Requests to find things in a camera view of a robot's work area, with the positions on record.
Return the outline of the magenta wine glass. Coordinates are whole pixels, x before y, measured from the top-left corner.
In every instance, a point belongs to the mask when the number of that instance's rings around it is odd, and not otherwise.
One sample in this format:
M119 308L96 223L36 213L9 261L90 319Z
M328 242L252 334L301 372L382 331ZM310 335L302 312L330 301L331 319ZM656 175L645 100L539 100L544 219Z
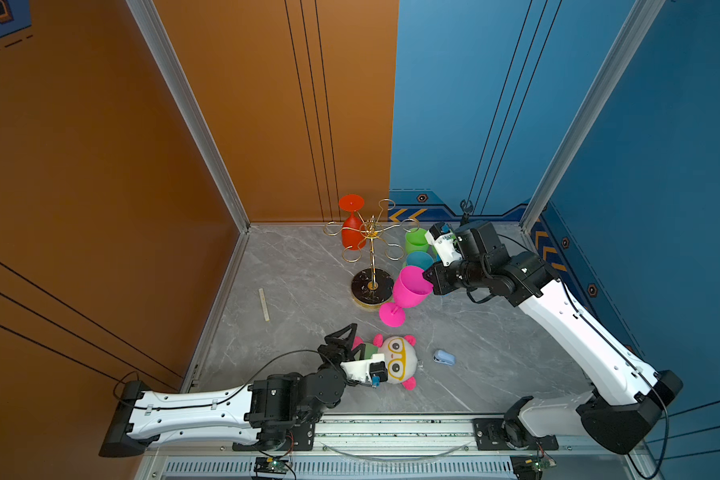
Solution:
M433 293L433 284L423 276L424 270L416 266L404 267L393 286L392 301L383 304L379 310L381 321L393 328L406 321L408 309L420 305Z

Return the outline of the green wine glass front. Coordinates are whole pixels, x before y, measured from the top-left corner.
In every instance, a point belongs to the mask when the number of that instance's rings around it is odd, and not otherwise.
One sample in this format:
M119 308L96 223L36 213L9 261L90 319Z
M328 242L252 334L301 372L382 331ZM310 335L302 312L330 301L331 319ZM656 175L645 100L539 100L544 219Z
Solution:
M407 231L404 238L406 253L408 255L415 252L430 254L432 247L427 240L428 233L429 231L427 229L421 227Z

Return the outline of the blue wine glass front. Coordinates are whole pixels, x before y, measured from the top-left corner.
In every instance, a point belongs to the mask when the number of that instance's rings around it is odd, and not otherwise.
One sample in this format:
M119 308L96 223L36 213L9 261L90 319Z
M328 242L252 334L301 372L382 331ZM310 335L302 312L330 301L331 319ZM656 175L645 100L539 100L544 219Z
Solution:
M426 271L434 264L433 257L425 251L414 251L406 256L404 266L417 267L423 271Z

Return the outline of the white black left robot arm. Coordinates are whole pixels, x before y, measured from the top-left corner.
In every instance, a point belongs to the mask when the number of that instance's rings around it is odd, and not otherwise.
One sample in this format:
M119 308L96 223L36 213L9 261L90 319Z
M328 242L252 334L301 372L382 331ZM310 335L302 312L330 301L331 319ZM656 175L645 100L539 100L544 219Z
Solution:
M385 357L367 354L356 324L325 336L321 364L309 374L291 372L239 387L196 393L152 390L140 378L116 389L112 420L99 450L103 458L128 458L174 442L230 441L248 450L308 449L308 435L345 390L387 381Z

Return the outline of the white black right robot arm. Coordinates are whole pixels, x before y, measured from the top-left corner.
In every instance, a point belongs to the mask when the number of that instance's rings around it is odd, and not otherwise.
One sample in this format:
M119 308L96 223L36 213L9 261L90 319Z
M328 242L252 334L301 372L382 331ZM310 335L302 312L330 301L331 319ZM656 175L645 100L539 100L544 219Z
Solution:
M617 340L574 297L551 264L527 248L508 252L494 226L443 222L425 238L438 262L423 274L436 295L486 289L543 327L579 365L591 388L556 399L526 396L505 413L501 434L515 449L558 435L587 436L627 455L662 419L683 388L670 370L657 371Z

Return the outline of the red wine glass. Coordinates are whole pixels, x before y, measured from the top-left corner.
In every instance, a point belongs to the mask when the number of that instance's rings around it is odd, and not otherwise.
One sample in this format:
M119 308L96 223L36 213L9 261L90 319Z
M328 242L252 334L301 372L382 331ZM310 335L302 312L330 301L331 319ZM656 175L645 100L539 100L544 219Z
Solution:
M366 244L366 237L362 233L364 221L360 217L360 210L364 206L364 199L356 194L348 194L339 200L339 208L349 214L341 228L341 242L345 249L361 250Z

